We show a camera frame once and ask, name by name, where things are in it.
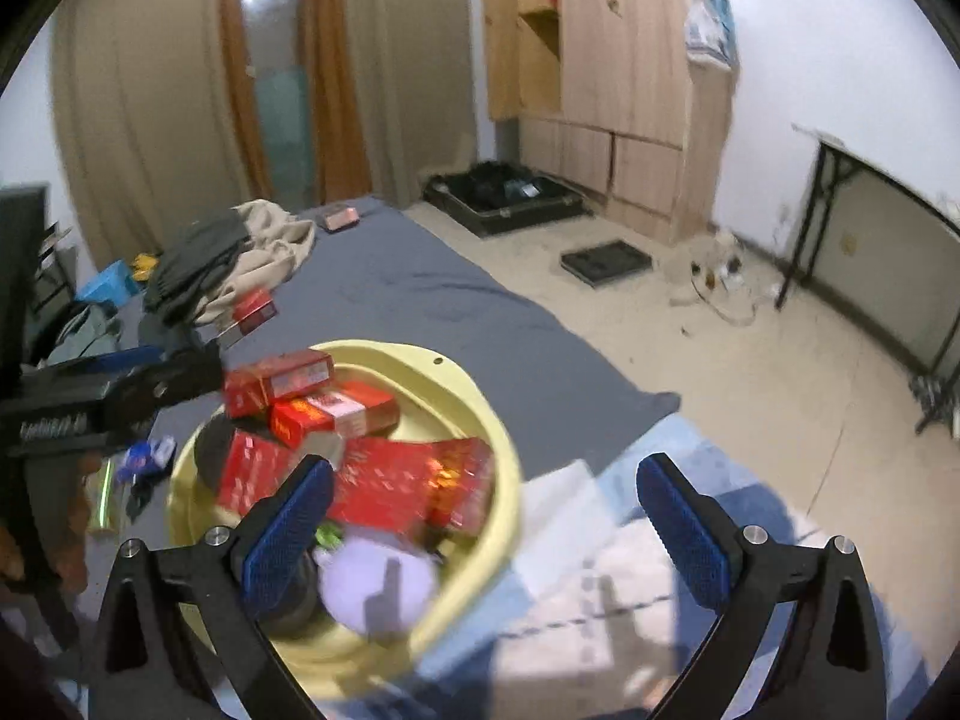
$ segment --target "gray bed sheet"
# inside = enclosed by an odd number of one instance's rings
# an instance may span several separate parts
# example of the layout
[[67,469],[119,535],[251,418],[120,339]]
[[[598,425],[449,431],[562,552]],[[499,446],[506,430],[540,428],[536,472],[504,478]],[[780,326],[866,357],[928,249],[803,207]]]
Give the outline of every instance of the gray bed sheet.
[[[278,316],[227,351],[229,367],[336,338],[425,346],[457,362],[506,425],[526,479],[585,460],[599,474],[680,408],[675,394],[637,389],[553,314],[514,295],[402,213],[376,199],[362,220],[320,232],[309,259],[275,291]],[[121,312],[122,346],[136,346],[139,298]],[[167,409],[152,435],[182,446],[220,405],[217,394]],[[168,546],[160,488],[125,538]],[[79,610],[95,619],[116,543],[88,548],[90,587]]]

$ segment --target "wooden wardrobe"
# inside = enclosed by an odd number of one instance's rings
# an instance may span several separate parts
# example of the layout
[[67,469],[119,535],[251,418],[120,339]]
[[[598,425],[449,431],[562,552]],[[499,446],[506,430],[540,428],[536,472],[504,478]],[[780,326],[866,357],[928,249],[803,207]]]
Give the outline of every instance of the wooden wardrobe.
[[707,229],[736,71],[688,62],[691,0],[484,0],[490,116],[520,159],[673,244]]

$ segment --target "bolt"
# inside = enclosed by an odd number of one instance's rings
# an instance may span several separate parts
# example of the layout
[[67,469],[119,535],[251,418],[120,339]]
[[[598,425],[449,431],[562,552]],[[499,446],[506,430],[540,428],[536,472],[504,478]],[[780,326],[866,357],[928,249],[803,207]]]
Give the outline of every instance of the bolt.
[[751,544],[762,544],[767,541],[767,532],[760,525],[748,525],[743,529],[743,538]]
[[217,525],[214,528],[210,528],[210,530],[203,535],[203,540],[211,547],[219,547],[221,544],[226,543],[228,538],[230,538],[230,528],[227,528],[226,525]]
[[851,538],[846,536],[837,536],[833,540],[833,546],[840,550],[844,555],[851,555],[853,550],[856,549],[856,544],[853,543]]
[[120,545],[120,557],[133,557],[140,551],[142,544],[139,538],[128,538]]

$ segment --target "beige tile floor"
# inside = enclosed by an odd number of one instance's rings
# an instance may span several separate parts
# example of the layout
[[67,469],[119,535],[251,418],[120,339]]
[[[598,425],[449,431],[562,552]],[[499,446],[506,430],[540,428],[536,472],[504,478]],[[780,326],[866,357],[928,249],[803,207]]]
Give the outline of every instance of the beige tile floor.
[[[700,432],[856,542],[872,584],[938,671],[960,640],[960,446],[947,429],[913,433],[906,374],[853,324],[803,290],[778,314],[760,305],[731,327],[704,305],[671,307],[661,274],[592,290],[559,255],[616,237],[669,251],[598,218],[482,241],[432,206],[408,215],[510,290],[549,309],[647,391],[683,396]],[[757,283],[774,283],[749,262]]]

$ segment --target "yellow basin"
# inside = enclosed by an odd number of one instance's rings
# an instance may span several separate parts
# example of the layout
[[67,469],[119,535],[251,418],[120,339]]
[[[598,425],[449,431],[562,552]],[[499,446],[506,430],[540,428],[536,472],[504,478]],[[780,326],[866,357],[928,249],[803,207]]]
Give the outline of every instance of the yellow basin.
[[[448,561],[440,592],[408,637],[377,644],[325,618],[296,637],[272,640],[307,694],[318,701],[333,701],[362,695],[409,672],[496,576],[510,557],[520,528],[521,474],[506,429],[477,385],[454,362],[429,349],[397,343],[332,341],[314,348],[333,356],[338,378],[359,379],[397,396],[400,424],[391,432],[392,439],[433,442],[481,437],[496,458],[487,525],[480,538],[451,538],[445,543]],[[174,546],[196,543],[207,529],[224,524],[225,512],[197,480],[196,437],[194,433],[179,456],[167,499]],[[197,609],[184,605],[181,610],[209,645]]]

